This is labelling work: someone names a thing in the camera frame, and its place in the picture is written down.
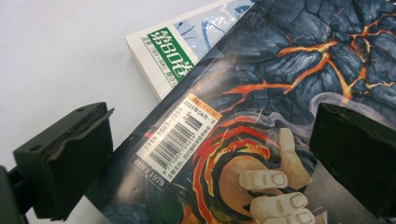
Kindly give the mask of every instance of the barcode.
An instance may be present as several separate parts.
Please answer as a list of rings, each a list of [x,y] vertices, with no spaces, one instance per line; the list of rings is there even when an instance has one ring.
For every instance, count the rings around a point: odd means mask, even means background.
[[[190,113],[187,114],[186,123],[190,125],[190,127],[192,127],[195,131],[198,131],[202,127],[202,123]]]
[[[189,141],[192,135],[193,133],[188,128],[178,122],[149,156],[163,169],[166,169],[167,165],[181,152],[181,148]]]

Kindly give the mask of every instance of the white fingers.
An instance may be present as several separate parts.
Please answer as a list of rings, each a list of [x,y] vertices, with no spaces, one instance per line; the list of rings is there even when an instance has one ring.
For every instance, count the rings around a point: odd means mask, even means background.
[[[283,189],[288,178],[276,170],[246,170],[240,173],[239,184],[247,190]]]
[[[293,133],[288,128],[281,128],[279,130],[278,143],[280,150],[284,152],[292,151],[294,152],[295,144]]]
[[[250,213],[260,222],[263,222],[268,218],[286,217],[294,214],[305,208],[307,204],[308,200],[301,192],[274,197],[263,196],[251,201]]]
[[[262,224],[314,224],[315,217],[308,209],[301,209],[286,217],[269,218]]]

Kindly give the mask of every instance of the orange label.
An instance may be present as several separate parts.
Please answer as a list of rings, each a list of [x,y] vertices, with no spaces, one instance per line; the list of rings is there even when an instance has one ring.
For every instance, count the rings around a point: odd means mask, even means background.
[[[212,118],[216,120],[221,119],[221,114],[213,109],[210,105],[207,105],[204,101],[200,100],[198,97],[196,97],[194,94],[190,93],[187,98],[195,103],[196,106],[200,107],[202,110],[204,110],[208,115],[210,115]]]

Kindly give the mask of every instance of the white book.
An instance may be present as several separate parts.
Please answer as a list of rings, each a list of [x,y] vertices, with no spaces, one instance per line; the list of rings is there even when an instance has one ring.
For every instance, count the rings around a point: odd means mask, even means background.
[[[135,62],[161,101],[253,5],[219,0],[127,35]]]

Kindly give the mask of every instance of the orange lava cracks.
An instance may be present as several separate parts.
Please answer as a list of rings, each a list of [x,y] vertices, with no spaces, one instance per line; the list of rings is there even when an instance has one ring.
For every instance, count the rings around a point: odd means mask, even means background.
[[[396,16],[395,14],[384,14],[382,17],[387,17],[387,16]],[[291,47],[291,48],[285,48],[282,49],[278,54],[277,57],[283,57],[287,54],[290,53],[295,53],[295,52],[319,52],[322,55],[322,58],[320,60],[320,62],[318,62],[317,65],[313,66],[312,68],[307,69],[306,71],[304,71],[303,73],[301,73],[297,78],[295,78],[295,80],[291,83],[291,84],[284,84],[284,83],[268,83],[266,82],[264,79],[262,79],[262,83],[258,83],[258,84],[247,84],[247,85],[241,85],[241,86],[237,86],[234,89],[230,90],[230,91],[226,91],[223,94],[242,94],[242,98],[237,101],[236,103],[234,103],[233,105],[231,105],[230,107],[224,109],[221,112],[227,112],[230,111],[232,109],[234,109],[237,105],[243,103],[248,94],[252,91],[262,91],[262,90],[266,90],[266,89],[284,89],[284,94],[288,94],[290,91],[292,91],[296,86],[298,86],[306,77],[309,77],[313,74],[315,74],[318,71],[321,71],[326,64],[328,64],[333,71],[335,72],[335,74],[337,75],[337,78],[340,82],[340,86],[341,86],[341,90],[342,90],[342,94],[343,94],[343,100],[341,102],[341,105],[346,104],[349,100],[352,99],[352,89],[355,85],[357,85],[357,83],[360,80],[363,80],[366,83],[367,88],[370,90],[372,87],[378,86],[378,85],[383,85],[383,86],[387,86],[390,87],[393,84],[389,83],[387,84],[383,84],[383,83],[376,83],[376,84],[368,84],[367,83],[367,77],[366,77],[366,73],[367,73],[367,61],[368,59],[364,56],[364,51],[367,52],[367,54],[370,54],[371,52],[371,45],[370,42],[367,40],[368,36],[371,35],[381,35],[381,34],[389,34],[389,35],[393,35],[396,36],[393,32],[389,31],[389,30],[378,30],[375,33],[371,33],[370,32],[370,28],[372,28],[373,26],[377,26],[379,24],[379,20],[378,21],[374,21],[371,24],[365,25],[363,28],[363,31],[360,34],[354,34],[354,35],[349,35],[350,37],[352,37],[352,41],[351,43],[347,46],[349,48],[349,50],[351,50],[353,53],[355,53],[362,62],[362,68],[360,70],[359,75],[352,80],[352,82],[350,84],[347,84],[347,81],[344,77],[344,75],[341,73],[341,71],[337,68],[336,63],[332,60],[332,56],[330,55],[329,49],[333,46],[338,45],[339,43],[335,40],[330,40],[327,43],[324,44],[319,44],[319,45],[315,45],[315,46],[311,46],[311,47]],[[360,49],[359,45],[358,45],[358,38],[361,38],[364,44],[364,49]]]
[[[226,123],[222,123],[217,127],[215,127],[212,133],[215,132],[216,129],[227,127],[226,126],[227,123],[233,125],[236,122],[237,121],[228,121]],[[213,197],[214,185],[213,185],[212,171],[215,168],[221,156],[223,156],[226,153],[232,153],[232,152],[257,154],[265,159],[269,159],[271,156],[270,149],[266,146],[259,144],[257,141],[251,139],[238,138],[238,134],[241,133],[249,134],[257,139],[260,139],[265,144],[277,147],[276,141],[270,139],[266,134],[260,132],[259,130],[247,126],[238,126],[235,128],[229,128],[224,133],[219,133],[206,139],[200,145],[200,147],[197,149],[193,157],[193,162],[197,162],[197,164],[193,173],[192,188],[197,196],[197,203],[200,213],[202,217],[205,219],[205,222],[207,223],[217,223],[217,221],[205,203],[203,185],[201,184],[200,179],[201,177],[204,178],[204,181],[207,184],[207,193]],[[236,137],[236,139],[234,139],[226,147],[224,147],[223,146],[224,141],[232,137]]]
[[[235,123],[238,123],[238,122],[255,123],[256,119],[254,119],[250,116],[238,116],[235,119],[231,119],[231,120],[221,123],[219,125],[219,127],[221,127],[221,128],[229,127],[229,126],[234,125]]]

